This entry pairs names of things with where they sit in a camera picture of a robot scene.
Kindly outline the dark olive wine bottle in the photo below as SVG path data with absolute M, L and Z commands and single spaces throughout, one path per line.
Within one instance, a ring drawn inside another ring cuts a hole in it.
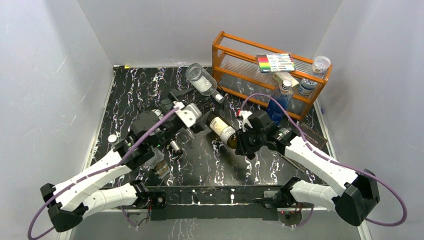
M 230 149 L 236 149 L 238 144 L 236 130 L 229 123 L 214 111 L 208 113 L 205 123 Z

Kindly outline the blue glass bottle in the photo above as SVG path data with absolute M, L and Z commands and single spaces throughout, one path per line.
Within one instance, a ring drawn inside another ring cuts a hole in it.
M 283 80 L 283 82 L 277 86 L 275 86 L 273 93 L 270 95 L 273 99 L 275 99 L 279 105 L 282 106 L 284 110 L 287 110 L 289 103 L 294 95 L 292 90 L 292 81 L 291 80 Z M 276 124 L 279 125 L 281 120 L 285 118 L 284 112 L 281 108 L 273 101 L 269 100 L 268 106 L 266 108 L 266 112 L 270 119 Z

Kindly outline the square clear liquor bottle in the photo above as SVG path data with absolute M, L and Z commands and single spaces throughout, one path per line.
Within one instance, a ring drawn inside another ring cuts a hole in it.
M 153 152 L 153 157 L 151 157 L 147 162 L 147 166 L 153 170 L 154 174 L 159 178 L 163 179 L 170 173 L 170 167 L 164 159 L 164 154 L 157 147 L 151 149 Z

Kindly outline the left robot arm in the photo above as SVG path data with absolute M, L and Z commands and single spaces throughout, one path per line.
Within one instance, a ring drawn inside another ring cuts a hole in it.
M 170 169 L 162 148 L 181 130 L 202 130 L 202 112 L 183 97 L 194 88 L 174 89 L 159 107 L 140 112 L 123 138 L 110 135 L 111 150 L 95 164 L 59 184 L 47 183 L 40 189 L 53 229 L 59 233 L 79 225 L 83 219 L 116 207 L 163 209 L 166 194 L 150 191 L 140 180 L 105 188 L 117 177 L 147 165 L 158 178 Z

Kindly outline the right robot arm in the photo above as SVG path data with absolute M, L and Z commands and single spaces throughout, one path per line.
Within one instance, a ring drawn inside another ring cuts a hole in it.
M 266 146 L 301 164 L 325 182 L 321 185 L 292 177 L 277 193 L 257 198 L 256 203 L 270 208 L 309 203 L 335 211 L 345 222 L 357 227 L 379 203 L 378 185 L 369 170 L 357 173 L 335 164 L 327 154 L 304 140 L 298 130 L 278 126 L 263 110 L 241 110 L 237 116 L 242 120 L 241 129 L 236 131 L 237 155 L 252 159 Z

